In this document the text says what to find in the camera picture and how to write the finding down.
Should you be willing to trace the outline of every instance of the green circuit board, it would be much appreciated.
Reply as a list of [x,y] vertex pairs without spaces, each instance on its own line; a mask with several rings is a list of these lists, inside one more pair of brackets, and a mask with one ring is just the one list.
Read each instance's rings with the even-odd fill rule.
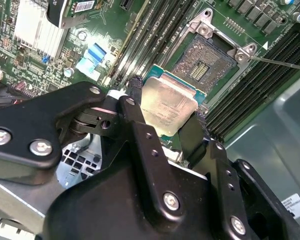
[[[215,48],[214,53],[218,58],[224,64],[230,64],[226,71],[221,67],[220,72],[215,74],[218,77],[210,83],[204,100],[205,104],[210,104],[209,107],[218,103],[222,94],[231,91],[256,64],[255,61],[248,61],[244,67],[240,66],[234,56],[230,56],[221,47],[216,47],[213,37],[221,39],[222,44],[227,38],[227,48],[229,42],[237,49],[255,44],[254,55],[263,57],[296,23],[296,14],[300,16],[300,0],[286,5],[282,5],[280,0],[87,1],[86,4],[93,4],[93,8],[87,12],[86,20],[65,29],[60,51],[47,58],[39,49],[25,45],[16,33],[17,27],[20,27],[18,19],[22,17],[25,17],[22,26],[27,28],[31,14],[21,11],[21,7],[29,3],[37,4],[43,13],[48,8],[47,0],[0,0],[0,70],[3,71],[3,83],[16,86],[25,82],[26,87],[22,92],[35,97],[80,81],[92,82],[104,91],[126,91],[132,77],[147,76],[154,65],[182,79],[176,68],[186,58],[191,62],[187,54],[196,48],[196,40],[201,42],[201,47]],[[123,3],[128,3],[128,7],[123,7]],[[191,21],[207,9],[212,12],[210,24],[215,28],[211,38],[213,42],[196,32],[188,33],[178,44],[182,32],[189,27]],[[82,32],[85,34],[84,40],[79,37]],[[106,54],[111,54],[111,59],[102,59],[93,70],[92,77],[83,74],[76,65],[85,58],[93,44],[97,44]],[[213,70],[211,65],[204,63],[205,58],[201,60],[192,70],[196,78]],[[67,69],[73,71],[70,76],[65,76]],[[187,79],[182,80],[192,85]],[[202,89],[196,88],[206,93],[204,86]],[[162,139],[166,146],[173,144],[172,138]]]
[[[189,20],[206,8],[213,10],[211,23],[222,33],[240,46],[256,43],[258,46],[256,55],[263,56],[267,52],[263,47],[264,44],[267,44],[267,49],[271,49],[276,44],[278,39],[293,24],[291,15],[300,6],[299,0],[285,6],[280,5],[279,1],[264,0],[263,3],[271,6],[271,10],[284,19],[281,24],[277,24],[277,27],[270,34],[265,34],[255,23],[239,13],[238,9],[232,7],[227,1],[168,0],[165,5],[162,5],[164,1],[160,0],[154,0],[149,3],[144,0],[135,0],[129,11],[122,9],[120,2],[120,0],[100,2],[99,9],[90,11],[85,23],[68,30],[60,56],[52,61],[43,63],[42,55],[38,51],[24,47],[20,48],[20,41],[14,37],[19,0],[0,0],[0,69],[5,73],[3,82],[14,85],[20,81],[26,81],[28,83],[27,88],[30,88],[26,89],[26,91],[32,97],[79,81],[94,82],[105,90],[109,88],[125,88],[128,79],[120,82],[120,84],[115,84],[115,77],[106,81],[106,77],[110,73],[112,77],[114,73],[118,76],[122,72],[113,68],[116,60],[111,62],[110,65],[96,67],[96,71],[99,73],[97,81],[90,79],[77,70],[75,70],[72,77],[67,78],[64,77],[63,71],[65,68],[75,69],[76,63],[87,49],[88,42],[95,42],[107,46],[108,49],[115,48],[117,59],[120,56],[119,60],[123,58],[130,60],[130,62],[126,61],[126,66],[123,69],[127,69],[130,65],[133,65],[134,68],[129,74],[126,74],[127,71],[123,71],[122,74],[131,76],[142,73],[145,75],[153,64],[160,64],[161,59],[165,57],[167,49],[174,45],[173,39]],[[180,11],[175,10],[179,4],[185,5],[186,3],[188,4],[187,8],[180,8]],[[173,22],[174,25],[172,25],[172,21],[164,21],[164,18],[160,18],[160,14],[162,16],[164,14],[173,16],[174,14],[176,18],[180,13],[183,13],[183,15],[178,21]],[[139,36],[137,39],[135,35],[138,33],[138,27],[140,28],[143,22],[145,23],[144,26],[148,27],[146,29],[147,32],[144,33],[143,37]],[[77,38],[79,31],[87,33],[86,41],[80,41]],[[156,45],[154,44],[158,43],[157,40],[160,36],[164,44],[155,48]],[[192,38],[193,36],[187,37],[168,63],[161,65],[161,67],[171,70]],[[233,73],[229,73],[223,79],[220,79],[220,84],[213,89],[212,93],[218,92],[223,85],[222,82],[226,83],[231,75]]]
[[[75,69],[89,43],[115,48],[115,53],[119,54],[143,5],[144,1],[135,1],[130,11],[125,11],[120,8],[120,0],[112,0],[110,4],[102,3],[99,10],[89,12],[85,23],[67,31],[60,56],[43,63],[40,52],[22,47],[20,41],[14,37],[19,1],[0,0],[0,69],[4,72],[2,81],[8,85],[25,81],[27,89],[23,91],[30,97],[79,81],[95,83],[79,71],[75,71],[72,77],[65,77],[64,69]],[[87,33],[86,41],[77,38],[79,31]],[[107,67],[99,68],[100,79],[108,74],[111,66]]]

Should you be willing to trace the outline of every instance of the heatsink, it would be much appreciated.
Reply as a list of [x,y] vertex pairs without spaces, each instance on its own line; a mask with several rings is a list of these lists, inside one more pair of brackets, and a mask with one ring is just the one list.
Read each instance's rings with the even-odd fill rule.
[[21,45],[56,59],[60,56],[67,32],[47,20],[47,11],[42,5],[31,0],[20,0],[14,38]]

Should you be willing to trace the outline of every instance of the black mounting arm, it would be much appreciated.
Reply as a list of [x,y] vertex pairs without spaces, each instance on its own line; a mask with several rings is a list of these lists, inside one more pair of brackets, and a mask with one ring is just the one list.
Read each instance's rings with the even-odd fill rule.
[[[141,93],[131,96],[136,100],[117,100],[81,82],[0,110],[0,179],[46,183],[63,146],[87,133],[103,139],[102,171],[55,200],[43,240],[300,239],[296,221],[282,205],[276,207],[279,200],[252,166],[246,172],[243,162],[228,160],[201,114],[179,136],[190,167],[206,178],[168,163],[155,129],[145,123]],[[191,141],[187,131],[196,131]],[[246,188],[258,196],[252,205]],[[264,231],[256,211],[271,220]]]

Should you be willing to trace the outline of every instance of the label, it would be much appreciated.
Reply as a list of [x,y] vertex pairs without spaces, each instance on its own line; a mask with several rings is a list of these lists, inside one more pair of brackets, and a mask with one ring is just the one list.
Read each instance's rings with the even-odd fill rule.
[[294,219],[300,218],[300,197],[297,193],[281,202]]
[[78,2],[75,6],[75,13],[83,12],[86,10],[90,10],[93,8],[95,4],[95,1],[84,1],[84,2]]

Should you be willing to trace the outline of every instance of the mounting hole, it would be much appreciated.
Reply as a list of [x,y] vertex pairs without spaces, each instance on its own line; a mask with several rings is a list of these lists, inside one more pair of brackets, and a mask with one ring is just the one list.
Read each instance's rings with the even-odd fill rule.
[[151,155],[154,157],[158,157],[159,153],[156,150],[152,150]]
[[100,90],[96,86],[90,87],[90,91],[94,94],[100,94]]
[[228,183],[228,188],[230,188],[232,191],[235,190],[235,187],[231,183]]
[[253,52],[255,49],[256,49],[255,45],[251,45],[251,46],[249,47],[249,51],[250,51],[250,52]]
[[145,135],[145,137],[146,137],[147,139],[152,139],[152,134],[149,133],[149,132],[147,132],[146,135]]
[[111,122],[108,120],[104,120],[100,124],[102,129],[108,129],[108,128],[110,128],[110,125],[111,125]]
[[286,22],[287,22],[286,18],[282,18],[281,21],[280,21],[281,24],[285,24]]
[[205,15],[206,17],[210,17],[210,16],[211,16],[211,12],[207,10],[207,11],[204,12],[204,15]]

